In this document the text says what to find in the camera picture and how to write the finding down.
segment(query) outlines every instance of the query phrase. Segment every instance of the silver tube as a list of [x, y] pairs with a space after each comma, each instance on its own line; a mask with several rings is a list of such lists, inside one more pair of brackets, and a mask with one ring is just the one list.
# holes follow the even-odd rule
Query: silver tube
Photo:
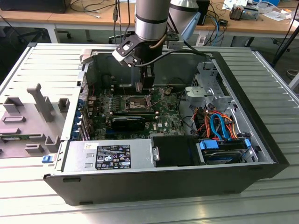
[[136, 15], [146, 20], [160, 21], [168, 17], [170, 0], [137, 0]]
[[135, 33], [146, 41], [160, 40], [166, 31], [171, 0], [137, 0]]

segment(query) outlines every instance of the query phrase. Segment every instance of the office chair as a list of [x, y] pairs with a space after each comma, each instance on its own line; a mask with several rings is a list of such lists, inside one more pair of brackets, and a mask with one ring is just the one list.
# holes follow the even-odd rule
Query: office chair
[[[20, 43], [24, 43], [24, 39], [23, 38], [26, 37], [26, 36], [32, 36], [32, 35], [35, 35], [35, 37], [33, 37], [33, 39], [31, 40], [31, 42], [36, 42], [40, 37], [43, 40], [50, 39], [50, 36], [48, 34], [47, 29], [44, 29], [44, 28], [35, 28], [35, 30], [36, 31], [34, 31], [34, 32], [29, 32], [29, 33], [26, 33], [26, 34], [19, 35], [18, 36], [18, 41]], [[71, 39], [71, 34], [68, 31], [58, 30], [57, 32], [58, 33], [67, 34], [67, 38]]]

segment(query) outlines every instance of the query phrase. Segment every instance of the motherboard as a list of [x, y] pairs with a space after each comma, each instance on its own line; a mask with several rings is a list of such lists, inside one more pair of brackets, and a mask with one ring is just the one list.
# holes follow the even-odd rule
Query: motherboard
[[91, 140], [184, 135], [178, 93], [169, 87], [158, 87], [145, 95], [129, 88], [102, 90], [88, 101]]

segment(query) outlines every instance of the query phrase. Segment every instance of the robotic arm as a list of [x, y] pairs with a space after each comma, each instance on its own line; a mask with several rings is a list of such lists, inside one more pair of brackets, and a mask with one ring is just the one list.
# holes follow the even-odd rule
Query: robotic arm
[[[169, 14], [170, 29], [167, 28]], [[177, 32], [182, 34], [190, 24], [195, 28], [199, 16], [195, 0], [137, 0], [135, 35], [117, 46], [113, 56], [129, 67], [151, 62], [162, 54], [164, 41], [178, 42]], [[141, 67], [140, 75], [136, 90], [151, 89], [155, 79], [154, 64]]]

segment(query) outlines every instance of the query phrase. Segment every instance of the workbench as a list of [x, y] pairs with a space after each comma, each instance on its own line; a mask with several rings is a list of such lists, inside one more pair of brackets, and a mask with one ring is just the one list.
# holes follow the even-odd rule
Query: workbench
[[[84, 5], [96, 3], [95, 0], [84, 0]], [[234, 21], [229, 19], [229, 11], [222, 11], [223, 0], [213, 0], [212, 4], [220, 18], [228, 21], [228, 26], [225, 35], [230, 36], [250, 36], [250, 37], [272, 37], [283, 38], [289, 29], [289, 20], [275, 21], [263, 15], [259, 16], [257, 21]], [[279, 7], [296, 7], [297, 1], [282, 2]], [[105, 1], [97, 6], [88, 7], [89, 10], [97, 9], [106, 5], [110, 5], [110, 1]], [[75, 9], [82, 11], [81, 3], [78, 2], [73, 6]], [[0, 11], [3, 16], [14, 27], [31, 27], [31, 28], [45, 28], [48, 30], [52, 43], [59, 43], [57, 29], [84, 29], [84, 30], [113, 30], [114, 22], [112, 19], [114, 7], [107, 7], [100, 10], [101, 18], [88, 15], [86, 13], [75, 12], [68, 8], [65, 14], [41, 13], [41, 12], [15, 12], [15, 11]], [[134, 31], [134, 11], [135, 4], [130, 3], [130, 18], [131, 26], [129, 31]], [[126, 3], [121, 3], [121, 24], [123, 31], [128, 25], [128, 8]], [[2, 19], [0, 19], [0, 26], [8, 26]], [[119, 23], [116, 23], [116, 30], [119, 30]], [[215, 26], [210, 18], [207, 18], [205, 25], [197, 26], [194, 31], [199, 35], [197, 45], [199, 45], [200, 38], [210, 35]]]
[[[22, 102], [33, 103], [34, 99], [26, 92], [27, 84], [33, 81], [43, 84], [42, 94], [51, 102], [64, 96], [70, 98], [82, 70], [81, 50], [99, 46], [103, 45], [31, 44], [0, 86], [0, 104], [7, 96], [18, 96]], [[241, 194], [69, 206], [43, 181], [43, 175], [54, 164], [42, 164], [41, 157], [0, 159], [0, 222], [297, 223], [299, 99], [256, 51], [227, 47], [198, 50], [221, 53], [291, 164], [287, 169], [272, 179], [256, 182]]]

